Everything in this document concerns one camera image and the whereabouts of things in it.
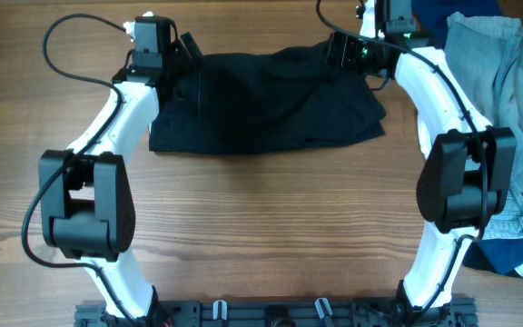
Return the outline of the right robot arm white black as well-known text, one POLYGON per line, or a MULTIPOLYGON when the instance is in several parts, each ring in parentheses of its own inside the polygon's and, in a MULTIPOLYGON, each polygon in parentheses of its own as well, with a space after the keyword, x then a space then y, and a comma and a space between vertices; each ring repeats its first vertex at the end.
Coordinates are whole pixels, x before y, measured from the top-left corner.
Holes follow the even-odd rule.
POLYGON ((426 162, 416 188, 425 220, 415 261, 397 291, 404 324, 443 320, 469 247, 505 206, 516 151, 507 127, 480 114, 449 70, 446 55, 417 29, 408 1, 360 1, 353 33, 336 25, 329 58, 346 70, 394 80, 415 104, 426 162))

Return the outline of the black shorts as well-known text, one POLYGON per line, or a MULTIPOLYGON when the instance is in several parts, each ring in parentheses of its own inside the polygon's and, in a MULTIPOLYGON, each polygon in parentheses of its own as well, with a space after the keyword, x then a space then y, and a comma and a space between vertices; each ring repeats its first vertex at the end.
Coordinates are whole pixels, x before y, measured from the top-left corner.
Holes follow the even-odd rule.
POLYGON ((384 134, 363 74, 327 62, 328 42, 274 54, 208 54, 177 79, 151 124, 155 153, 265 154, 384 134))

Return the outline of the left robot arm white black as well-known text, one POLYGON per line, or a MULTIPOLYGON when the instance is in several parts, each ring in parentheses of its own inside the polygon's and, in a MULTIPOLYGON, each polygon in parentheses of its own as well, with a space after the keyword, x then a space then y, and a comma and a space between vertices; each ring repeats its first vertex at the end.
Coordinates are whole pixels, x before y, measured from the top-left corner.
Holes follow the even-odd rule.
POLYGON ((25 214, 23 248, 42 266, 88 272, 104 298, 93 320, 99 326, 173 325, 131 248, 136 217, 126 165, 160 109, 170 75, 166 61, 179 69, 190 58, 182 40, 166 47, 138 44, 108 83, 107 102, 86 131, 39 160, 39 191, 25 214), (66 263, 32 252, 28 230, 36 208, 45 243, 59 249, 66 263))

